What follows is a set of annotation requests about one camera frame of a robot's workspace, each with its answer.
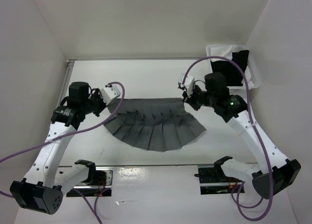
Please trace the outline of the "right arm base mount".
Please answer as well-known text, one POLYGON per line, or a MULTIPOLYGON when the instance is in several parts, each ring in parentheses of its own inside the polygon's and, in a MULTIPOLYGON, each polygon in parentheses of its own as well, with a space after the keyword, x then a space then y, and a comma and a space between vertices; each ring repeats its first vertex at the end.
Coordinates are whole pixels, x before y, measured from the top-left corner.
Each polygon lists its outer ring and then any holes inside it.
POLYGON ((230 194, 242 183, 236 178, 220 175, 212 165, 198 166, 198 172, 194 176, 199 180, 201 195, 230 194))

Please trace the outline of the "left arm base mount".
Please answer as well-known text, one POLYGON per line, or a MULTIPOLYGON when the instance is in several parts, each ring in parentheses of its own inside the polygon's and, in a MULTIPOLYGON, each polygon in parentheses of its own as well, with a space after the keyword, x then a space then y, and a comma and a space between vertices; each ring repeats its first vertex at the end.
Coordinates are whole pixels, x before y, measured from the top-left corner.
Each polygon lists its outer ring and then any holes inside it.
POLYGON ((100 192, 102 192, 101 197, 111 197, 114 169, 112 167, 98 166, 96 170, 100 173, 99 178, 96 178, 91 184, 78 183, 66 194, 66 197, 78 197, 79 194, 74 189, 81 192, 85 197, 96 197, 100 192))

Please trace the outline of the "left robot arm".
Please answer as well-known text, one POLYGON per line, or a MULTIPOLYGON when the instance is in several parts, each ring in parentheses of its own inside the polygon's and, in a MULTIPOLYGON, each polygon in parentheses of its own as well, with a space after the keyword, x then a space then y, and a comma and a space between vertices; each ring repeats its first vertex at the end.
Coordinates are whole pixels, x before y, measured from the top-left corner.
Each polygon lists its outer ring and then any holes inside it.
POLYGON ((73 82, 69 95, 54 110, 45 145, 21 181, 10 192, 21 208, 54 214, 63 196, 79 183, 103 185, 106 175, 94 162, 78 160, 67 172, 58 171, 65 150, 86 115, 99 116, 110 102, 108 87, 92 89, 86 82, 73 82))

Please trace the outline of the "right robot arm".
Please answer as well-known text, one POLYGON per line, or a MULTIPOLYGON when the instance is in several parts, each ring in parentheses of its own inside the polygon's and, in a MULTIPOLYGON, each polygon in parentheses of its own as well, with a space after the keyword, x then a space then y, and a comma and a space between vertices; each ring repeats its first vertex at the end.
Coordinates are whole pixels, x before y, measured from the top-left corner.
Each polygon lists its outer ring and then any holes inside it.
POLYGON ((205 76, 205 90, 195 83, 192 76, 182 74, 178 81, 183 90, 183 101, 194 110, 211 107, 245 142, 257 164, 241 163, 225 156, 214 163, 214 177, 223 182, 229 177, 250 183, 258 195, 268 200, 270 191, 277 194, 293 184, 301 165, 283 154, 263 131, 257 121, 250 120, 253 112, 239 95, 230 94, 226 79, 221 73, 205 76))

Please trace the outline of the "grey pleated skirt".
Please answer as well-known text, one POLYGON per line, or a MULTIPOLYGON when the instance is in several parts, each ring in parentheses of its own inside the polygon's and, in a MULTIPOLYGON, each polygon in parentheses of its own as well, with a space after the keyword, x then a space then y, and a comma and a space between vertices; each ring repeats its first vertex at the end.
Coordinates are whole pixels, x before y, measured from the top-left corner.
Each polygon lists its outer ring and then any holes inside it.
POLYGON ((206 131, 180 98, 125 99, 104 126, 132 147, 157 152, 178 150, 206 131))

